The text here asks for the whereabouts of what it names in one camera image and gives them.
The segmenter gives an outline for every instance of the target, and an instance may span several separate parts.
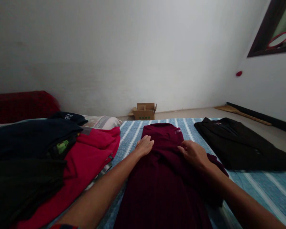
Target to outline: gray floor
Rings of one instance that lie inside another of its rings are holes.
[[[286,152],[286,132],[273,126],[266,126],[251,119],[242,117],[237,114],[217,110],[214,108],[201,108],[180,110],[172,112],[156,112],[156,119],[170,119],[170,118],[231,118],[233,120],[243,123],[246,127],[263,136],[269,142],[274,144],[277,148]],[[118,117],[120,120],[134,120],[133,117]]]

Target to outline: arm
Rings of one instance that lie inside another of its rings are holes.
[[[286,229],[274,215],[211,163],[203,147],[192,141],[182,144],[183,147],[178,148],[186,160],[207,174],[243,228]]]
[[[96,228],[132,169],[141,157],[151,151],[153,144],[150,136],[144,136],[136,149],[81,196],[57,224]]]

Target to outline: red blanket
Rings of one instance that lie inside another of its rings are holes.
[[[80,134],[65,160],[63,188],[42,204],[29,219],[17,223],[16,228],[37,229],[47,225],[68,208],[87,185],[115,157],[120,143],[120,129],[92,129],[89,135]]]

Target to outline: white wall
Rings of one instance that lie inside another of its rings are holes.
[[[88,115],[224,104],[267,3],[0,0],[0,93],[46,90]]]
[[[239,63],[242,76],[227,84],[227,101],[286,121],[286,53],[247,58],[263,16]]]

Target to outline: maroon sweater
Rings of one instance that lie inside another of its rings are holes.
[[[144,126],[145,135],[155,143],[128,178],[114,228],[212,228],[204,203],[221,206],[222,199],[179,153],[180,128],[152,124]],[[208,158],[228,175],[215,156]]]

